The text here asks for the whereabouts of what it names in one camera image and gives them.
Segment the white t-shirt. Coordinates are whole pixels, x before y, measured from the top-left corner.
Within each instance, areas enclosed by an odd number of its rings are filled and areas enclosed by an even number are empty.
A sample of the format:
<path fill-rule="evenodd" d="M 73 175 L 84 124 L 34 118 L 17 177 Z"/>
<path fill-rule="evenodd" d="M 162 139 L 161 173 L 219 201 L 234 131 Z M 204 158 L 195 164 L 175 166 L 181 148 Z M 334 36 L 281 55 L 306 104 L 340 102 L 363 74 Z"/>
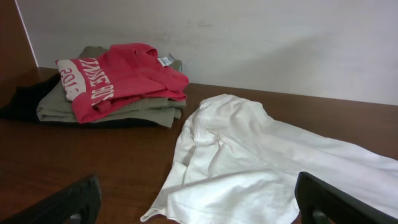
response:
<path fill-rule="evenodd" d="M 397 161 L 274 120 L 234 95 L 203 100 L 177 139 L 169 175 L 141 221 L 292 223 L 294 188 L 308 172 L 397 216 Z"/>

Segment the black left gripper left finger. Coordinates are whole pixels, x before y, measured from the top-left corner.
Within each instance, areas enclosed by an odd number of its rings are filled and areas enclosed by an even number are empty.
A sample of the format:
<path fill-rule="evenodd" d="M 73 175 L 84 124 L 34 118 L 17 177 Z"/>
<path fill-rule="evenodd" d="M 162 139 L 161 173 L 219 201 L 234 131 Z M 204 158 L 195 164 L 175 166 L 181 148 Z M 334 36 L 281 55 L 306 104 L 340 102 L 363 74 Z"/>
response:
<path fill-rule="evenodd" d="M 98 177 L 84 177 L 16 213 L 1 224 L 95 224 L 102 193 Z"/>

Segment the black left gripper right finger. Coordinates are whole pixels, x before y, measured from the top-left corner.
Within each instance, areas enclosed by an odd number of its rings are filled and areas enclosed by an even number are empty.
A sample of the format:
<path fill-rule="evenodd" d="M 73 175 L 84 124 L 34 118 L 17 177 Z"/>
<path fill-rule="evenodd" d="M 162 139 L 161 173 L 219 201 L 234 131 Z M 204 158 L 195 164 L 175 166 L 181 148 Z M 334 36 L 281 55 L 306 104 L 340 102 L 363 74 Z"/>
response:
<path fill-rule="evenodd" d="M 300 172 L 295 198 L 306 224 L 397 224 L 397 219 L 344 193 L 308 172 Z"/>

